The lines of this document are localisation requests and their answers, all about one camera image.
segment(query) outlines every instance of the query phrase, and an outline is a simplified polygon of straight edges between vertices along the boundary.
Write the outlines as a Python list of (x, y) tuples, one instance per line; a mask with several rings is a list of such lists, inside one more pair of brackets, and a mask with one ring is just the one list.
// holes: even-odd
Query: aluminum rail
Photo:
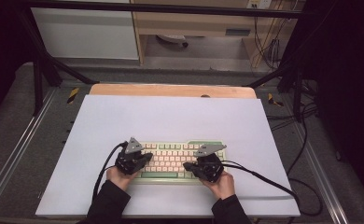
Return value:
[[(282, 98), (289, 114), (292, 114), (292, 101), (290, 97), (283, 95)], [(303, 142), (305, 133), (302, 124), (294, 122), (294, 126), (301, 141)], [(339, 199), (337, 198), (337, 195), (330, 184), (328, 176), (326, 175), (325, 170), (322, 168), (322, 165), (316, 156), (313, 146), (311, 145), (308, 138), (306, 147), (304, 148), (304, 155), (308, 164), (310, 165), (316, 184), (321, 191), (322, 197), (328, 207), (333, 222), (335, 224), (348, 224), (347, 216), (345, 215), (344, 210), (340, 205)]]
[(14, 170), (16, 169), (22, 155), (25, 152), (25, 149), (31, 142), (31, 139), (34, 137), (34, 134), (39, 127), (39, 124), (42, 122), (42, 119), (45, 117), (46, 112), (49, 109), (49, 106), (52, 102), (53, 96), (57, 91), (57, 88), (51, 88), (48, 94), (45, 97), (44, 105), (36, 117), (33, 117), (22, 134), (19, 143), (14, 147), (12, 153), (10, 154), (7, 162), (0, 172), (0, 196), (5, 189), (8, 180), (13, 175)]

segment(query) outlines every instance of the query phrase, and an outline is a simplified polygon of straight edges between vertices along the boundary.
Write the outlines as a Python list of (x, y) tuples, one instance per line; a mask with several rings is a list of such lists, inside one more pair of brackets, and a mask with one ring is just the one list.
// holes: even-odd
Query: hand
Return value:
[(235, 194), (234, 179), (231, 174), (225, 171), (222, 172), (216, 183), (201, 179), (200, 181), (214, 193), (217, 199), (224, 200)]
[(132, 175), (125, 175), (116, 166), (114, 166), (106, 171), (106, 179), (110, 180), (116, 186), (126, 191), (130, 182), (136, 177), (137, 174), (138, 173), (135, 172)]

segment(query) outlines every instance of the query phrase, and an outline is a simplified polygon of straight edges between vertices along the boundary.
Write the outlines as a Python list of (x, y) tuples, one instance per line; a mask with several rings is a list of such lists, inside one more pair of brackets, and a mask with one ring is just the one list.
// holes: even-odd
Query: black clamp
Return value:
[(191, 171), (194, 176), (209, 181), (217, 182), (224, 168), (219, 157), (214, 152), (225, 148), (224, 145), (202, 145), (201, 148), (194, 153), (197, 162), (185, 162), (183, 166), (187, 171)]
[(115, 166), (126, 175), (132, 175), (144, 168), (147, 162), (152, 159), (153, 154), (142, 154), (142, 149), (144, 149), (142, 145), (132, 137), (130, 142), (127, 145), (124, 145), (123, 149), (118, 154)]

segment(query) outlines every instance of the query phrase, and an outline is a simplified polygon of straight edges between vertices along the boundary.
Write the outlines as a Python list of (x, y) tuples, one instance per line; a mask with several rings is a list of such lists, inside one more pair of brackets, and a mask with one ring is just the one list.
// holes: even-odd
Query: person's right hand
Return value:
[(224, 200), (235, 194), (234, 179), (232, 175), (226, 171), (223, 171), (216, 183), (201, 179), (200, 181), (214, 193), (217, 199)]

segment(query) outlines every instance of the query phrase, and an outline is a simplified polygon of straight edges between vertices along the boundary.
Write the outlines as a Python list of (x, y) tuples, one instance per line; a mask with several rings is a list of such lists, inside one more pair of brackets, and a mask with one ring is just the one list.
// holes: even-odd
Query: space bar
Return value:
[(178, 173), (173, 172), (143, 172), (142, 178), (178, 178)]

